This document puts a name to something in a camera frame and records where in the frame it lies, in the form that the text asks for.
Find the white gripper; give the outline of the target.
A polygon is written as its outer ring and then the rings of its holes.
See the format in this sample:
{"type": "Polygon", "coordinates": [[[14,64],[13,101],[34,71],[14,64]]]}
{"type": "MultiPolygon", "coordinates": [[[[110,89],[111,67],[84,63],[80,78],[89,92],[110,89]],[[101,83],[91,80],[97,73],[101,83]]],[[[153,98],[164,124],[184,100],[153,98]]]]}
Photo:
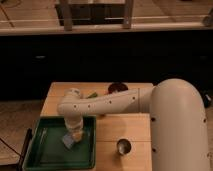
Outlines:
{"type": "Polygon", "coordinates": [[[72,137],[75,142],[80,142],[83,138],[83,117],[65,117],[65,126],[69,132],[72,133],[72,137]]]}

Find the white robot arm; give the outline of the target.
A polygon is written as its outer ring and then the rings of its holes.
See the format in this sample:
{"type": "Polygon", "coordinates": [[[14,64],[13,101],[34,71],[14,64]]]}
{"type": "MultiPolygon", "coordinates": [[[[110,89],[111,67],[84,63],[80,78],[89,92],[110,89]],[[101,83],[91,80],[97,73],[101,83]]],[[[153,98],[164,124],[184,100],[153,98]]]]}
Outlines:
{"type": "Polygon", "coordinates": [[[57,112],[72,134],[82,129],[84,115],[147,113],[152,171],[211,170],[204,102],[199,91],[183,79],[88,99],[71,88],[58,103],[57,112]]]}

